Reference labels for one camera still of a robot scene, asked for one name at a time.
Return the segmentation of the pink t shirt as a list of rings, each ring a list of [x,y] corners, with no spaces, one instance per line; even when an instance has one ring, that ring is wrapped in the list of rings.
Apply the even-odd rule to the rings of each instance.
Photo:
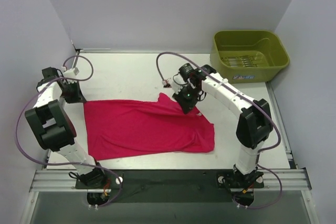
[[[214,125],[193,108],[184,114],[160,93],[157,101],[100,100],[83,106],[88,153],[107,160],[168,152],[209,153]]]

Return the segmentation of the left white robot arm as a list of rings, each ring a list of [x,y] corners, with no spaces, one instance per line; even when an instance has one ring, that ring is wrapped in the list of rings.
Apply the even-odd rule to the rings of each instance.
[[[76,141],[77,132],[64,106],[66,103],[86,103],[76,76],[78,68],[42,70],[37,84],[38,98],[25,112],[38,144],[63,156],[77,170],[75,178],[89,188],[102,188],[108,182],[107,170]]]

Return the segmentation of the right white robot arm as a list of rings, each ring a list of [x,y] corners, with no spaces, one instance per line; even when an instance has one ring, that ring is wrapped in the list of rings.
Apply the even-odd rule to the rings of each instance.
[[[240,142],[238,161],[232,170],[219,179],[219,183],[227,190],[247,190],[259,182],[263,175],[257,168],[260,150],[273,130],[268,102],[246,96],[209,65],[194,69],[186,63],[166,83],[173,89],[173,99],[184,114],[190,113],[209,94],[237,116],[236,137]]]

